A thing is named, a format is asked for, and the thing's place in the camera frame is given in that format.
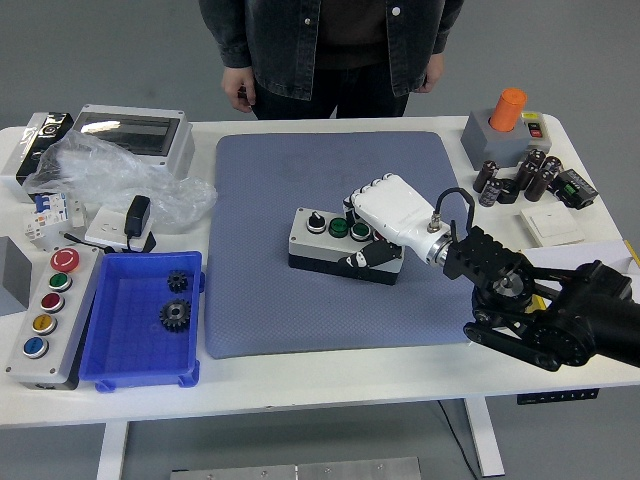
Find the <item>person's left hand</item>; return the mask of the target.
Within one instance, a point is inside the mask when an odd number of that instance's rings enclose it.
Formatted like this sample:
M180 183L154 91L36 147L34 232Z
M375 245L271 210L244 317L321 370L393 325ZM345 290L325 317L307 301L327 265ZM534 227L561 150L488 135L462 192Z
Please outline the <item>person's left hand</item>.
M418 94L431 93L445 72L445 56L443 53L433 54L426 67L424 82L415 90Z

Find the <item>person's right hand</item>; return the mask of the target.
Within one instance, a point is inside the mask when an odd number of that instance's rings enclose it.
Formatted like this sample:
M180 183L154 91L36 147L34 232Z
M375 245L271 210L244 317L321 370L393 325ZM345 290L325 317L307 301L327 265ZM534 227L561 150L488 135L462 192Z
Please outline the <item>person's right hand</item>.
M243 113L252 112L256 102L256 90L251 67L225 67L221 87L235 110Z

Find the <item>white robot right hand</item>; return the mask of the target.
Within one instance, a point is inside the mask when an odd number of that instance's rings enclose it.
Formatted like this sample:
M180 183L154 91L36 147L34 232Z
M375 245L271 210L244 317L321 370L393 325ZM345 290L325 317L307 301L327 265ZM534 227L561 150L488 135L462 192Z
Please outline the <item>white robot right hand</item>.
M345 213L367 224L380 238L339 264L351 270L381 265L408 247L426 264L445 264L451 244L449 225L437 209L396 174L387 174L353 191L343 201Z

